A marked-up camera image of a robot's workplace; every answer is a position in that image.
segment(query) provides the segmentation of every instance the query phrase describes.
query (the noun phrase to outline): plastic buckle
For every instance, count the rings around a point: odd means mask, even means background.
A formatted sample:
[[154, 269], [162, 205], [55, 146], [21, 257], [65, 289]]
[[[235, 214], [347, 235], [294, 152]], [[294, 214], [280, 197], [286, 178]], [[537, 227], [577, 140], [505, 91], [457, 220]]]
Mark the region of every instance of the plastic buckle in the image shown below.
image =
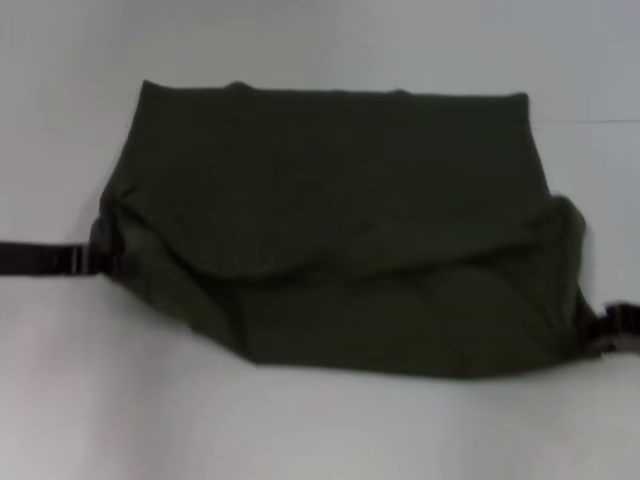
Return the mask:
[[607, 335], [597, 338], [589, 346], [599, 353], [630, 352], [640, 354], [640, 307], [620, 303], [605, 308]]
[[49, 247], [50, 260], [46, 272], [54, 275], [78, 276], [90, 274], [89, 248], [86, 245]]

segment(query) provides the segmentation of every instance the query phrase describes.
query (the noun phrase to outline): white table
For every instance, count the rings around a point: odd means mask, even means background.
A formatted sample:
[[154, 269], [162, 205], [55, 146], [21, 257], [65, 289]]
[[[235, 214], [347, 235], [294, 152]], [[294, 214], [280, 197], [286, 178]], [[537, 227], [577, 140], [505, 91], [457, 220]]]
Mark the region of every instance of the white table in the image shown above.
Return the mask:
[[[0, 238], [87, 238], [143, 79], [526, 91], [583, 286], [640, 300], [633, 0], [1, 0]], [[256, 368], [104, 279], [0, 280], [0, 478], [632, 479], [640, 358], [451, 383]]]

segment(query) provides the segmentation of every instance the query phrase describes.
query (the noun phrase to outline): bag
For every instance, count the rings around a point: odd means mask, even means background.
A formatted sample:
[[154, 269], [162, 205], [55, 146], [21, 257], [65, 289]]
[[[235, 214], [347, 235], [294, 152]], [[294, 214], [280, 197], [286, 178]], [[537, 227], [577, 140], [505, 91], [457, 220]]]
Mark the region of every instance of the bag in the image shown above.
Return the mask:
[[640, 333], [582, 299], [584, 228], [524, 94], [145, 82], [90, 243], [5, 243], [0, 269], [106, 273], [257, 363], [489, 377]]

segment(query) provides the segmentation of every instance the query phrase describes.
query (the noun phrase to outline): black strap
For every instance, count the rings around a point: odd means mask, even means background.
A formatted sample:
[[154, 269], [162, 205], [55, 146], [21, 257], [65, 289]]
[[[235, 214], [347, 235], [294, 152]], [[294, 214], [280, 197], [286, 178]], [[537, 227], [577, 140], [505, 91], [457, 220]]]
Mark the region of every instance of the black strap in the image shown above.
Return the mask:
[[640, 306], [619, 303], [606, 314], [581, 326], [588, 353], [640, 353]]
[[117, 256], [99, 253], [86, 244], [0, 242], [0, 276], [114, 275], [118, 266]]
[[[113, 276], [120, 273], [120, 265], [120, 256], [98, 252], [87, 244], [0, 242], [0, 276]], [[598, 318], [579, 295], [575, 320], [587, 353], [640, 353], [640, 306], [610, 305]]]

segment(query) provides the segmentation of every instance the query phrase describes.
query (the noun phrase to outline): white surface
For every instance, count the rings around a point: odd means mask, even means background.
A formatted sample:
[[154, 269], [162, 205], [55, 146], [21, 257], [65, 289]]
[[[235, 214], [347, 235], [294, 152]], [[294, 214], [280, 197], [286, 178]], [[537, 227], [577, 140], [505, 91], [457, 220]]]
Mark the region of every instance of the white surface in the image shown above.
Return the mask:
[[[589, 222], [588, 296], [638, 301], [639, 19], [635, 0], [0, 0], [0, 238], [86, 238], [144, 78], [518, 90]], [[635, 357], [471, 384], [258, 369], [105, 280], [0, 280], [3, 479], [631, 479], [639, 380]]]

